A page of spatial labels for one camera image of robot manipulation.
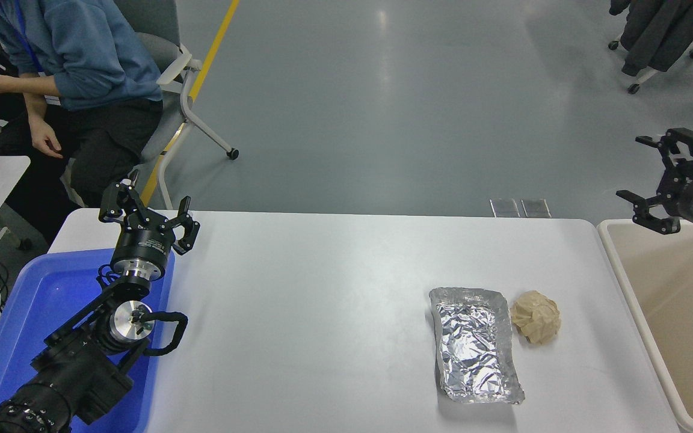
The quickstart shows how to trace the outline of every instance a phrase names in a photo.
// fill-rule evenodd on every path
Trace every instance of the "crumpled paper ball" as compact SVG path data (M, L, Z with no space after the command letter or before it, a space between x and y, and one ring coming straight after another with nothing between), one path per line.
M510 308L512 323L528 342L543 345L561 329L561 312L552 299L532 290L523 293Z

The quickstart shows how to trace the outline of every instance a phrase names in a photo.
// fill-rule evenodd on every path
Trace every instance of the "gray floor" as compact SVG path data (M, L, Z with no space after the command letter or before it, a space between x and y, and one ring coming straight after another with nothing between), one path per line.
M228 0L179 3L207 53ZM693 128L693 61L624 90L624 16L608 2L275 0L239 3L170 165L196 209L491 215L489 198L545 198L554 217L630 216L657 151L635 135Z

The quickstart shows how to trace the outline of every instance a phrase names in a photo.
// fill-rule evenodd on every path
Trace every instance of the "silver metal cylinder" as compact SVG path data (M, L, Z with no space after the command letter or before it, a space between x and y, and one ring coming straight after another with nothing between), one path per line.
M141 301L127 301L116 308L108 319L112 337L120 343L134 343L151 334L154 322L135 322L132 319L140 313L151 313L148 305Z
M154 263L142 259L119 260L114 263L114 271L119 275L141 277L149 281L162 277L161 269Z

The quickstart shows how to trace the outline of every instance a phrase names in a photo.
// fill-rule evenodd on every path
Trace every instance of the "blue plastic tray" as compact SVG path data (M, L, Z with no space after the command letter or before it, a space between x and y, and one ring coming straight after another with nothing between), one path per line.
M0 320L0 403L36 375L31 359L46 347L45 337L100 294L98 267L111 260L112 252L47 254L23 268ZM151 293L143 299L152 310L167 307L173 262L170 255L165 277L152 283ZM152 338L156 347L162 347L161 325L154 328ZM142 432L149 419L155 373L156 357L140 357L128 373L135 385L123 400L92 425L74 417L72 432Z

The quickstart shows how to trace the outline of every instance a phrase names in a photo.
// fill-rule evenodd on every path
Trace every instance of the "black pants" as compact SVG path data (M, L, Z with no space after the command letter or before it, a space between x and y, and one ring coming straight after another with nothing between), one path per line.
M69 213L79 206L69 200L60 177L69 158L71 187L85 205L98 207L105 188L129 173L162 116L162 102L134 99L110 106L70 112L48 106L45 120L61 145L63 159L31 145L28 116L23 113L0 133L0 155L25 155L31 165L6 203L51 244Z

